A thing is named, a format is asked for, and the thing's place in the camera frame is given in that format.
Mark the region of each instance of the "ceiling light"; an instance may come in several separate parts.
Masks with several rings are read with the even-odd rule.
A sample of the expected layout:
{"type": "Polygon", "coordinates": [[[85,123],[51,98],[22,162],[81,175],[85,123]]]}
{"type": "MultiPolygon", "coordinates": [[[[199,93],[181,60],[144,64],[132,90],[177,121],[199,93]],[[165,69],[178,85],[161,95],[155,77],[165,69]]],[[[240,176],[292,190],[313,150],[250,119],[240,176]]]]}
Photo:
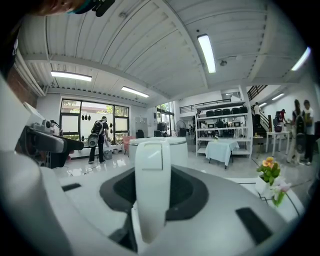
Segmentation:
{"type": "Polygon", "coordinates": [[[199,35],[198,40],[204,54],[206,65],[208,66],[209,73],[215,73],[216,72],[215,57],[211,47],[209,36],[207,34],[199,35]]]}
{"type": "Polygon", "coordinates": [[[88,82],[91,82],[92,79],[92,76],[61,71],[51,71],[51,75],[53,77],[79,79],[88,82]]]}
{"type": "Polygon", "coordinates": [[[124,87],[122,87],[121,90],[126,91],[126,92],[129,92],[129,93],[132,93],[132,94],[140,95],[140,96],[145,97],[145,98],[148,98],[148,97],[149,97],[148,94],[145,94],[145,93],[142,93],[142,92],[140,92],[140,91],[131,89],[131,88],[129,88],[129,87],[125,87],[125,86],[124,86],[124,87]]]}
{"type": "Polygon", "coordinates": [[[282,97],[283,95],[285,95],[284,93],[280,93],[277,97],[274,97],[272,100],[275,101],[276,99],[279,99],[280,97],[282,97]]]}
{"type": "Polygon", "coordinates": [[[307,47],[305,52],[302,54],[301,58],[296,62],[296,64],[293,66],[293,68],[291,68],[291,70],[292,71],[298,70],[303,65],[303,63],[305,63],[310,53],[311,53],[311,49],[307,47]]]}

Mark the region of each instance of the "white shelf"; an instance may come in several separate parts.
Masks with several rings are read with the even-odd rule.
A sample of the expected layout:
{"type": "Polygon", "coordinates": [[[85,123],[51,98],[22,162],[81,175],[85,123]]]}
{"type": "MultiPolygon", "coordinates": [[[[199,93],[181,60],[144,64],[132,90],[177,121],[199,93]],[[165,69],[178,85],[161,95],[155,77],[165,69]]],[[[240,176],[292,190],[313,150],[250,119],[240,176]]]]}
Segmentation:
{"type": "Polygon", "coordinates": [[[200,147],[198,149],[198,154],[205,154],[206,153],[206,148],[205,147],[200,147]]]}
{"type": "Polygon", "coordinates": [[[226,127],[226,128],[204,128],[198,129],[197,131],[223,131],[223,130],[236,130],[236,129],[247,129],[247,126],[240,126],[240,127],[226,127]]]}
{"type": "MultiPolygon", "coordinates": [[[[217,141],[229,141],[229,140],[233,140],[233,141],[236,141],[236,142],[250,142],[251,139],[249,138],[218,138],[217,141]]],[[[213,138],[198,138],[198,141],[203,141],[203,142],[212,142],[214,141],[213,138]]]]}
{"type": "Polygon", "coordinates": [[[238,148],[232,151],[232,155],[250,155],[250,152],[244,148],[238,148]]]}
{"type": "Polygon", "coordinates": [[[199,117],[198,120],[205,120],[205,119],[217,119],[217,118],[233,118],[233,117],[245,117],[248,113],[241,113],[241,114],[227,114],[227,115],[217,115],[217,116],[206,116],[206,117],[199,117]]]}
{"type": "Polygon", "coordinates": [[[222,108],[230,108],[230,107],[237,107],[242,106],[244,103],[246,103],[243,100],[240,101],[233,101],[233,102],[222,102],[222,103],[216,103],[216,104],[209,104],[209,105],[203,105],[203,106],[196,106],[195,108],[199,111],[203,110],[214,110],[214,109],[222,109],[222,108]]]}

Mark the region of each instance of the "flower pot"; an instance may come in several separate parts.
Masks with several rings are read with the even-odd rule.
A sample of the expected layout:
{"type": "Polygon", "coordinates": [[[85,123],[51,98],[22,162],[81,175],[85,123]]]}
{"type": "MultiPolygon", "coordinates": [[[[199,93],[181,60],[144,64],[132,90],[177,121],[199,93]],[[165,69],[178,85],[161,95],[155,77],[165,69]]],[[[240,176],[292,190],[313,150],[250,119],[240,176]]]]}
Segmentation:
{"type": "Polygon", "coordinates": [[[255,182],[255,190],[261,195],[266,196],[266,194],[269,194],[270,191],[270,184],[269,182],[265,182],[260,176],[256,178],[255,182]]]}

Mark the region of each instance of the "tiled floor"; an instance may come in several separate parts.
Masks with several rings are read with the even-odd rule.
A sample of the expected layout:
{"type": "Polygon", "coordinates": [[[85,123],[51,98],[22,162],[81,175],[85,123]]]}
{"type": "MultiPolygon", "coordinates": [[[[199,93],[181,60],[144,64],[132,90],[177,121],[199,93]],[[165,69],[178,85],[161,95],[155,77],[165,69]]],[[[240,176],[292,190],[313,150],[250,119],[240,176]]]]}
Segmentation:
{"type": "MultiPolygon", "coordinates": [[[[229,166],[225,169],[225,165],[222,162],[211,160],[211,163],[209,163],[204,154],[196,157],[194,153],[195,146],[192,144],[188,145],[188,150],[189,168],[224,178],[255,178],[258,176],[257,167],[261,165],[266,157],[270,156],[269,153],[262,153],[258,158],[256,154],[253,154],[252,158],[237,155],[234,157],[233,163],[230,159],[229,166]]],[[[284,151],[277,152],[275,160],[280,164],[281,175],[285,177],[286,182],[292,184],[292,190],[306,206],[309,202],[307,190],[315,178],[316,168],[319,167],[319,155],[314,155],[314,161],[311,166],[287,163],[284,151]]],[[[130,169],[131,167],[133,167],[133,164],[128,156],[119,153],[114,154],[112,159],[106,160],[103,164],[97,163],[97,161],[94,164],[88,164],[88,158],[71,160],[65,163],[65,167],[57,168],[54,172],[59,178],[64,178],[91,175],[95,172],[119,172],[124,168],[130,169]]]]}

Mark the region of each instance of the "yellow flower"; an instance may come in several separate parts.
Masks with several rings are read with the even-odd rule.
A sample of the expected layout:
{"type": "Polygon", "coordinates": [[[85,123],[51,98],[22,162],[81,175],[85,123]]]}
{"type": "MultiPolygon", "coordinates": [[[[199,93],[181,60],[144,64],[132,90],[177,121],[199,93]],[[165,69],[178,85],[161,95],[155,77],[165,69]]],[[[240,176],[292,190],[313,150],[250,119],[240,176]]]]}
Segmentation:
{"type": "Polygon", "coordinates": [[[264,167],[270,167],[270,168],[272,168],[272,167],[274,166],[273,161],[274,161],[274,158],[271,157],[271,156],[269,156],[269,157],[266,158],[266,160],[263,160],[263,161],[262,161],[262,165],[263,165],[264,167]]]}
{"type": "Polygon", "coordinates": [[[272,163],[274,161],[274,158],[272,156],[269,156],[266,158],[266,161],[272,163]]]}

